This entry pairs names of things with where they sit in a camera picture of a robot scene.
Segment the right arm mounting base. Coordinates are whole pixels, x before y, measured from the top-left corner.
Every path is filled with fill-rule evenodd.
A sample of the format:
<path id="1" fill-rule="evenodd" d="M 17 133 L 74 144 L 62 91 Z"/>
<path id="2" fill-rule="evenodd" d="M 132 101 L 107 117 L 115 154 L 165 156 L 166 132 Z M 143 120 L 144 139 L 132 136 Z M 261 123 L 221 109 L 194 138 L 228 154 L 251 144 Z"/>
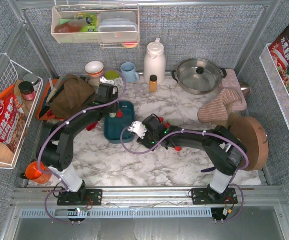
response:
<path id="1" fill-rule="evenodd" d="M 228 187 L 223 193 L 217 193 L 209 187 L 192 188 L 189 193 L 194 205 L 238 204 L 236 190 Z"/>

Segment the pink striped towel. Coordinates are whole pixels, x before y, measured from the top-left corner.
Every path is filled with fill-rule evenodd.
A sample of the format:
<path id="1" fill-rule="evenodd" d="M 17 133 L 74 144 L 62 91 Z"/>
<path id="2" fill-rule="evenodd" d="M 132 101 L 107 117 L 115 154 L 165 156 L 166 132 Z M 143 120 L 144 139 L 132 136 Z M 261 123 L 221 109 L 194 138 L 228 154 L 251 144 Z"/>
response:
<path id="1" fill-rule="evenodd" d="M 239 93 L 230 88 L 223 89 L 220 94 L 211 102 L 203 106 L 197 113 L 201 123 L 224 122 L 229 119 L 233 106 L 237 102 L 242 102 Z"/>

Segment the green coffee capsule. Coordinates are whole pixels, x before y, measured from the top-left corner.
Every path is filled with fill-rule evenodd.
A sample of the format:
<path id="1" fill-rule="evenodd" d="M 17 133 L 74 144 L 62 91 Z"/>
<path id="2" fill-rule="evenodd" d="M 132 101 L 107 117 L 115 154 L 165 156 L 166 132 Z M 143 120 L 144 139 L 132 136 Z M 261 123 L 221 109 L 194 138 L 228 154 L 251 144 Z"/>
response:
<path id="1" fill-rule="evenodd" d="M 117 114 L 116 114 L 116 113 L 110 113 L 109 116 L 110 116 L 111 118 L 115 118 L 115 117 L 117 116 Z"/>

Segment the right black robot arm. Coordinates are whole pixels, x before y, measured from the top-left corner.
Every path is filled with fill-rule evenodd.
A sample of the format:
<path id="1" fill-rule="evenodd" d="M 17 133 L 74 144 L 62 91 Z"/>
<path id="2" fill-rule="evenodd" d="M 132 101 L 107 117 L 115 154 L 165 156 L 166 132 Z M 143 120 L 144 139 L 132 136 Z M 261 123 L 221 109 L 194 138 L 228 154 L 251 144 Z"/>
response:
<path id="1" fill-rule="evenodd" d="M 217 126 L 210 130 L 189 130 L 163 123 L 155 114 L 144 121 L 135 121 L 127 128 L 138 136 L 137 142 L 154 151 L 158 146 L 169 148 L 192 148 L 203 150 L 215 168 L 209 188 L 223 194 L 235 173 L 243 166 L 248 150 L 230 130 Z"/>

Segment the teal storage basket tray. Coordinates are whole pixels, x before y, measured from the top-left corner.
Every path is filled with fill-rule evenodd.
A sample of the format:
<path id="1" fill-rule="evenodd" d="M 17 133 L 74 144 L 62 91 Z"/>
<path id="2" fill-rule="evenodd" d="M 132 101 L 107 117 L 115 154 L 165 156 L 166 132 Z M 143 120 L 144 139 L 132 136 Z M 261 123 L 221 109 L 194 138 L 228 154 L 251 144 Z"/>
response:
<path id="1" fill-rule="evenodd" d="M 119 107 L 121 112 L 123 112 L 123 117 L 119 118 L 116 116 L 111 118 L 107 116 L 104 119 L 104 137 L 111 144 L 120 144 L 123 129 L 130 127 L 136 121 L 135 107 L 132 102 L 122 100 L 119 102 Z"/>

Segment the red cloth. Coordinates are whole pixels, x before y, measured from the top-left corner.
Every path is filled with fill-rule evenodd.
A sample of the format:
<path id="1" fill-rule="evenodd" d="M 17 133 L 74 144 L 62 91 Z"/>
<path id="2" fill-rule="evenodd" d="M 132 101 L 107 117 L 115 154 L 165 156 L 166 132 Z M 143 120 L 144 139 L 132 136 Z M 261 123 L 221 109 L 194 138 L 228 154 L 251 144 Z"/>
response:
<path id="1" fill-rule="evenodd" d="M 89 126 L 86 127 L 86 130 L 89 132 L 89 131 L 95 129 L 97 127 L 97 125 L 98 125 L 97 121 L 94 123 L 91 123 Z"/>

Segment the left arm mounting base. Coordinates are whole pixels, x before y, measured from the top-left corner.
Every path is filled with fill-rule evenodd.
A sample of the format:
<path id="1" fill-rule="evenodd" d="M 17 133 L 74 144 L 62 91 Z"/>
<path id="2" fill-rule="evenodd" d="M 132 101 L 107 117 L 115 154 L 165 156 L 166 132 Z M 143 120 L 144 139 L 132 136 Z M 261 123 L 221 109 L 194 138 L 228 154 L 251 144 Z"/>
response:
<path id="1" fill-rule="evenodd" d="M 77 192 L 61 192 L 58 196 L 58 206 L 100 206 L 103 199 L 102 189 L 87 189 L 84 198 Z"/>

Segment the brown cloth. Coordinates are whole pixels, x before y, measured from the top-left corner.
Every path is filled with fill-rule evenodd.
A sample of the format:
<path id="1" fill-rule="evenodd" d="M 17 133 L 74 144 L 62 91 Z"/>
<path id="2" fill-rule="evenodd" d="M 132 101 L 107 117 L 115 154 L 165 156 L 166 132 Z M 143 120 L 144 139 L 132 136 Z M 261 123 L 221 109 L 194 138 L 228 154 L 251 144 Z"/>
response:
<path id="1" fill-rule="evenodd" d="M 68 119 L 83 109 L 84 103 L 96 92 L 85 80 L 66 75 L 64 89 L 50 104 L 52 113 L 59 119 Z"/>

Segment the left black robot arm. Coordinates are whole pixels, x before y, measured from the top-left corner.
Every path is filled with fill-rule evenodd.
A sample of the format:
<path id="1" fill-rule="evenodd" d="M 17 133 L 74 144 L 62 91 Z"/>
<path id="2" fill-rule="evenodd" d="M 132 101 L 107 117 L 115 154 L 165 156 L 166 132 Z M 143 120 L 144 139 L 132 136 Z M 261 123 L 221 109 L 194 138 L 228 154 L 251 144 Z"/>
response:
<path id="1" fill-rule="evenodd" d="M 57 114 L 63 121 L 43 125 L 36 154 L 39 171 L 54 175 L 72 193 L 81 192 L 85 184 L 72 164 L 76 136 L 89 125 L 118 113 L 123 93 L 118 83 L 101 77 L 97 90 L 81 89 L 77 95 L 79 100 L 67 102 L 65 114 Z"/>

